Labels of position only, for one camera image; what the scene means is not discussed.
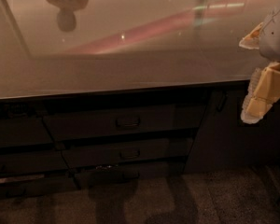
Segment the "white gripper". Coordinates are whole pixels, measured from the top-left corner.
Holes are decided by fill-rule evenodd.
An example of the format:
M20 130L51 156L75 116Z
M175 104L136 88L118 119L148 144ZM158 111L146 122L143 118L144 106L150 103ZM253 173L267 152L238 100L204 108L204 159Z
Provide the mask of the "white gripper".
M273 61L265 68L254 71L242 105L242 122L256 124L280 99L280 3L263 23L241 39L239 46L243 49L259 49L263 57Z

